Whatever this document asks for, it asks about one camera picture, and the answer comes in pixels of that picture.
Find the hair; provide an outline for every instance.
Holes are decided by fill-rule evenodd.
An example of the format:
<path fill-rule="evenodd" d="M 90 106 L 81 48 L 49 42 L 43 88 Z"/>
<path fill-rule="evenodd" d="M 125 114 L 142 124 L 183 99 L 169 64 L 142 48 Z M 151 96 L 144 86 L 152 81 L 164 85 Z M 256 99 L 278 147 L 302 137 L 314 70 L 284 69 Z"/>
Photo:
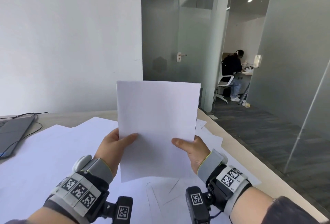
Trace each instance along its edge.
<path fill-rule="evenodd" d="M 238 50 L 237 52 L 238 52 L 238 56 L 240 58 L 244 55 L 244 51 L 242 51 L 242 50 Z"/>

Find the desk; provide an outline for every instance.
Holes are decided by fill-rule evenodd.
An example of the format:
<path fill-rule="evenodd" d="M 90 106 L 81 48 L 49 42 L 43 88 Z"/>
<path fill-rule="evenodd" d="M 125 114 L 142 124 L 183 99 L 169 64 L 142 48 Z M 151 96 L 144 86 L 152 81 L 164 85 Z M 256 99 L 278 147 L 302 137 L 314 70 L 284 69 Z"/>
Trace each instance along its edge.
<path fill-rule="evenodd" d="M 241 72 L 241 74 L 246 75 L 246 76 L 252 76 L 252 73 L 253 72 L 245 72 L 245 71 L 242 71 Z M 238 105 L 241 105 L 242 104 L 242 101 L 247 96 L 247 93 L 249 92 L 249 87 L 250 87 L 250 82 L 249 82 L 248 86 L 246 87 L 246 89 L 245 89 L 245 91 L 243 93 L 243 96 L 241 97 L 240 101 L 238 102 Z"/>
<path fill-rule="evenodd" d="M 63 113 L 63 114 L 42 114 L 39 116 L 39 122 L 43 124 L 43 129 L 59 124 L 66 127 L 75 127 L 92 117 L 101 117 L 110 120 L 117 120 L 117 111 L 97 111 L 84 113 Z M 253 173 L 262 183 L 257 186 L 258 189 L 277 198 L 281 195 L 290 198 L 296 204 L 305 209 L 309 214 L 319 222 L 325 222 L 328 219 L 314 208 L 301 195 L 294 191 L 279 176 L 271 171 L 266 165 L 251 154 L 245 147 L 229 135 L 223 128 L 217 125 L 200 109 L 197 118 L 206 121 L 205 127 L 214 135 L 223 137 L 222 147 L 230 153 L 237 161 Z M 28 133 L 39 128 L 34 124 Z"/>

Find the laptop keyboard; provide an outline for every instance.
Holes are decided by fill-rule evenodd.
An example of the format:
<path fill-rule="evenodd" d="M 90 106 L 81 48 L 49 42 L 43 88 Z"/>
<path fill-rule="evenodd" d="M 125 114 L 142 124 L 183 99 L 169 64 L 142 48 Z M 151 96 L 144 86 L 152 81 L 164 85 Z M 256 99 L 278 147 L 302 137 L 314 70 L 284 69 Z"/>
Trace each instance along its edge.
<path fill-rule="evenodd" d="M 2 128 L 3 125 L 5 125 L 7 123 L 7 121 L 5 122 L 0 122 L 0 128 Z"/>

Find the hand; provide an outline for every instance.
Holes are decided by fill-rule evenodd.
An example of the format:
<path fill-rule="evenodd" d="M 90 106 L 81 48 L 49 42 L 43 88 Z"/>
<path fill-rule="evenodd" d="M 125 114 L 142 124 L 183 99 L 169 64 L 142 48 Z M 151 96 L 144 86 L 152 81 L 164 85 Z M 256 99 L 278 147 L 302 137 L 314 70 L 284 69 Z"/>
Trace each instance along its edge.
<path fill-rule="evenodd" d="M 116 128 L 103 139 L 94 158 L 101 158 L 109 166 L 113 177 L 115 177 L 125 148 L 132 144 L 137 137 L 138 134 L 135 133 L 119 140 L 119 132 Z"/>
<path fill-rule="evenodd" d="M 199 136 L 195 136 L 193 142 L 187 142 L 179 138 L 173 138 L 172 143 L 186 151 L 191 162 L 191 168 L 197 174 L 199 166 L 205 160 L 205 158 L 211 153 L 206 144 Z"/>

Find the wearable wrist device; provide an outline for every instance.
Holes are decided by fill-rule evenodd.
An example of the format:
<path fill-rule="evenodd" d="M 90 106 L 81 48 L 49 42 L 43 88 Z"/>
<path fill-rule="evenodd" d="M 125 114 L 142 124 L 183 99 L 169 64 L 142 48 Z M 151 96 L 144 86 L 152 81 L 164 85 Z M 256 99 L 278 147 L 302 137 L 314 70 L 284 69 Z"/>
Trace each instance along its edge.
<path fill-rule="evenodd" d="M 91 155 L 80 158 L 72 174 L 62 180 L 51 192 L 44 207 L 63 214 L 79 224 L 89 224 L 98 217 L 111 217 L 113 223 L 129 223 L 133 199 L 119 197 L 117 204 L 106 202 L 113 174 L 102 159 Z"/>
<path fill-rule="evenodd" d="M 227 162 L 225 155 L 213 149 L 197 172 L 208 191 L 202 193 L 196 186 L 186 189 L 186 200 L 193 224 L 210 223 L 211 205 L 229 216 L 237 199 L 252 186 L 246 175 L 233 166 L 227 166 Z"/>

